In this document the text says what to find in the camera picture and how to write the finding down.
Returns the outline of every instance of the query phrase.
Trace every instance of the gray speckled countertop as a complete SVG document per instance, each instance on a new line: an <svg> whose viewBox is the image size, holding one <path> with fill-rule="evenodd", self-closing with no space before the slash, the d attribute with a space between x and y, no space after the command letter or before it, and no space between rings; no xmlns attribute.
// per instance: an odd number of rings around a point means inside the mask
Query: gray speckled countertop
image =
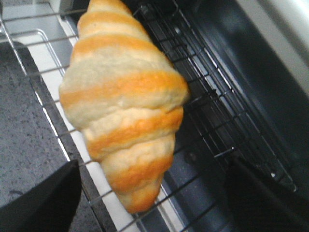
<svg viewBox="0 0 309 232"><path fill-rule="evenodd" d="M4 6L32 4L32 0L1 0Z"/></svg>
<svg viewBox="0 0 309 232"><path fill-rule="evenodd" d="M2 2L4 7L32 3L31 0ZM19 54L26 56L23 60L28 61L27 69L29 66L36 69L28 50L23 50ZM29 191L66 162L33 86L24 76L8 43L0 43L0 115L1 207ZM83 167L81 171L82 179L90 178L85 169ZM99 209L101 220L106 221L103 223L105 229L115 231L103 203L99 202L94 207ZM70 232L99 231L102 231L101 226L82 192Z"/></svg>

